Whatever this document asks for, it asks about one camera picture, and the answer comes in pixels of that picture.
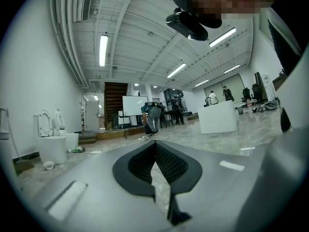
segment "white shirt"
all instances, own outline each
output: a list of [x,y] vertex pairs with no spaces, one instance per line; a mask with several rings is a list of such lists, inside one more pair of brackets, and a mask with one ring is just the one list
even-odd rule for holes
[[209,97],[211,98],[211,104],[213,105],[213,104],[215,104],[215,103],[218,103],[217,102],[217,97],[216,97],[216,95],[214,94],[214,93],[211,93],[210,95],[209,95]]

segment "toilet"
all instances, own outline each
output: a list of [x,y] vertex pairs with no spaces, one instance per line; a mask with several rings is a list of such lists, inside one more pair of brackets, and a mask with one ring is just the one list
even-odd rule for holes
[[62,164],[67,161],[66,137],[52,136],[52,120],[46,110],[33,116],[33,135],[42,162],[52,161],[55,164]]
[[78,134],[66,132],[66,122],[64,121],[63,115],[59,109],[55,110],[55,126],[54,136],[66,137],[65,151],[77,149],[78,147]]

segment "person in white shirt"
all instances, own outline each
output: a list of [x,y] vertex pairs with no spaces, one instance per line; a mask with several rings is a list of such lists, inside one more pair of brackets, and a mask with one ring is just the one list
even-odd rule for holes
[[215,93],[213,91],[211,91],[211,94],[209,95],[209,97],[211,98],[211,104],[215,105],[218,104],[218,98],[216,97]]

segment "toilet lid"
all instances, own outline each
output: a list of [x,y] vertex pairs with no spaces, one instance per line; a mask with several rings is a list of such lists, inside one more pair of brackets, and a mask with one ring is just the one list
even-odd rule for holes
[[39,134],[40,137],[53,135],[52,120],[46,110],[42,110],[39,115]]
[[66,127],[66,122],[64,121],[62,113],[60,112],[59,109],[56,109],[55,114],[56,114],[57,131],[64,130]]

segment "tiled floor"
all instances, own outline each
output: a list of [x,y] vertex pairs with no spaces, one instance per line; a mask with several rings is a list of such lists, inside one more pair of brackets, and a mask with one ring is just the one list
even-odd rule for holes
[[[153,137],[156,140],[167,140],[188,147],[193,147],[211,152],[250,156],[252,150],[242,148],[255,147],[268,143],[273,137],[281,134],[280,110],[265,113],[249,113],[238,115],[238,131],[201,134],[199,121],[187,121],[186,125],[167,127],[160,130],[160,135]],[[30,198],[33,197],[50,179],[57,177],[64,171],[78,164],[85,158],[91,157],[91,151],[117,150],[128,144],[139,143],[138,138],[144,134],[129,136],[127,139],[118,138],[106,141],[97,141],[93,145],[84,145],[88,154],[69,154],[68,161],[57,165],[53,170],[46,171],[40,159],[33,160],[35,168],[23,172],[19,180],[23,191]],[[160,210],[167,214],[169,203],[169,184],[155,164],[152,169],[153,185],[156,188],[156,204]]]

